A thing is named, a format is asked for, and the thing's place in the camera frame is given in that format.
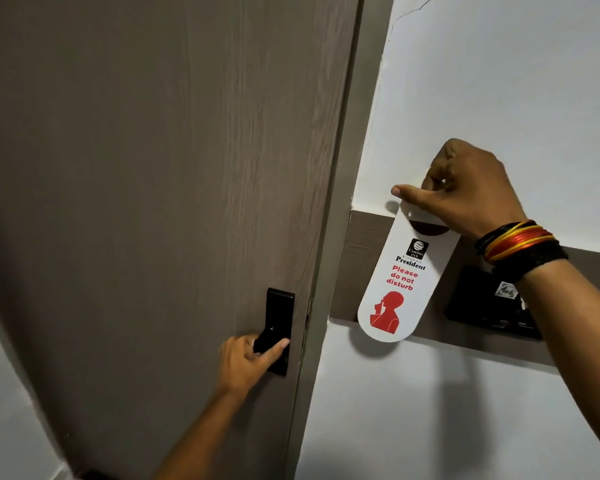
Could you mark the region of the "person's right hand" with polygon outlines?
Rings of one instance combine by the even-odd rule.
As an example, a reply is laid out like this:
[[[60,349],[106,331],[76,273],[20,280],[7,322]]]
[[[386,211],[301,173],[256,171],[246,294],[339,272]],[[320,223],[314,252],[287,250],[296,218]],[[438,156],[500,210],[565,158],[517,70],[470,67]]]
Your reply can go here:
[[[473,241],[504,225],[527,220],[503,163],[464,140],[452,138],[444,143],[419,188],[442,187],[445,209],[424,211]]]

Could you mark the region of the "grey-brown door frame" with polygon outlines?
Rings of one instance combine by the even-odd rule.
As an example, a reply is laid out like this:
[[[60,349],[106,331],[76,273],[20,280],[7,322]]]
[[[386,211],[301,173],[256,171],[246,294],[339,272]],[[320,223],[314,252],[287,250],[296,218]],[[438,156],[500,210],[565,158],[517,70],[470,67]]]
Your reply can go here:
[[[359,0],[358,3],[283,480],[294,480],[301,453],[393,3],[394,0]]]

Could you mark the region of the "brown wooden door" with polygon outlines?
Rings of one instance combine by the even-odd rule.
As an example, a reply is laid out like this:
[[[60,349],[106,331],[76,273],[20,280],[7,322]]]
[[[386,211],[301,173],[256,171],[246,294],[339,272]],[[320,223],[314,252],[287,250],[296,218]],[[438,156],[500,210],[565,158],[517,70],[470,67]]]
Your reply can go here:
[[[359,1],[0,0],[0,318],[74,469],[149,478],[272,288],[211,477],[284,477]]]

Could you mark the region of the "black key card holder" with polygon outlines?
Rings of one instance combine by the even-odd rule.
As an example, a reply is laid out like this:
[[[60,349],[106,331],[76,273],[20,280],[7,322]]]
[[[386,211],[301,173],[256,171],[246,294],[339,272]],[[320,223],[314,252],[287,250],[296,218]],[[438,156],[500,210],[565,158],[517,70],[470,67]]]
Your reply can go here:
[[[464,266],[445,309],[446,318],[486,330],[542,340],[541,332],[520,294],[516,299],[495,296],[500,282],[503,281],[479,267]]]

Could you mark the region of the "person's left hand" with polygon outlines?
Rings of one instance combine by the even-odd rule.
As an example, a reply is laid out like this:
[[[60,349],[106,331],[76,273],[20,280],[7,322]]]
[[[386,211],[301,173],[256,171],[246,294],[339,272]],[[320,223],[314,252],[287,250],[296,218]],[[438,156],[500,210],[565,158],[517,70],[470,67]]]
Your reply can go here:
[[[219,350],[216,393],[245,398],[267,369],[258,369],[253,351],[254,333],[231,337]]]

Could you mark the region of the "black door handle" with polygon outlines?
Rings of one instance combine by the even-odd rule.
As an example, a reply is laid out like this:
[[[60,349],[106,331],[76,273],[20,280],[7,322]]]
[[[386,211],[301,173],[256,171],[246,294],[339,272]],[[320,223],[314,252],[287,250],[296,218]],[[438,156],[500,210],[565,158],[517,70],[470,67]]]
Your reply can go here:
[[[262,354],[282,339],[291,339],[295,294],[268,288],[264,329],[254,341],[253,351]]]

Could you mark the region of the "person's left forearm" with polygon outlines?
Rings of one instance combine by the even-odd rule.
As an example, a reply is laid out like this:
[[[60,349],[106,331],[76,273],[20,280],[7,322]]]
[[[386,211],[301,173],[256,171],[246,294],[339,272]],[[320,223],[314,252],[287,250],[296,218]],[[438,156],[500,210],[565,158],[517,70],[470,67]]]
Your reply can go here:
[[[220,387],[151,480],[206,480],[249,389]]]

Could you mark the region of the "person's right forearm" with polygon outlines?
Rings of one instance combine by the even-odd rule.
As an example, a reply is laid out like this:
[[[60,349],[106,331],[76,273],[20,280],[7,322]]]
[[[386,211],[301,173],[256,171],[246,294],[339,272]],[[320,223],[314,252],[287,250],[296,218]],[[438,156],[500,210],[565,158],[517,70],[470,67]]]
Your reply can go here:
[[[539,266],[515,286],[600,441],[600,291],[567,260]]]

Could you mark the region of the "white door hanger sign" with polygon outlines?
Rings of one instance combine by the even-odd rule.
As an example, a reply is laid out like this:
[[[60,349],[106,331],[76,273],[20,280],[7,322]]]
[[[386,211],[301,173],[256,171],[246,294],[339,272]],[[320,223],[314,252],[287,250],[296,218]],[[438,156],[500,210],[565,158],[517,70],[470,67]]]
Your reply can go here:
[[[400,204],[357,311],[370,338],[394,343],[414,332],[458,241],[440,219]]]

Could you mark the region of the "brown wall panel strip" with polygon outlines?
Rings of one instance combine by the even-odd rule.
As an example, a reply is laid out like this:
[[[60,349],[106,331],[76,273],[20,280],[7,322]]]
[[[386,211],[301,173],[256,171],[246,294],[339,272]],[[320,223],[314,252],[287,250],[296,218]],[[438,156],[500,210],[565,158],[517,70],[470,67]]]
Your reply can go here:
[[[353,210],[347,227],[344,250],[329,316],[357,321],[356,313],[363,294],[393,224],[393,217]],[[600,253],[566,248],[570,262],[600,290]],[[430,339],[513,360],[553,366],[547,346],[540,341],[514,337],[469,324],[448,320],[443,311],[448,305],[461,269],[465,265],[487,269],[472,243],[460,238],[446,270],[432,295],[413,338]]]

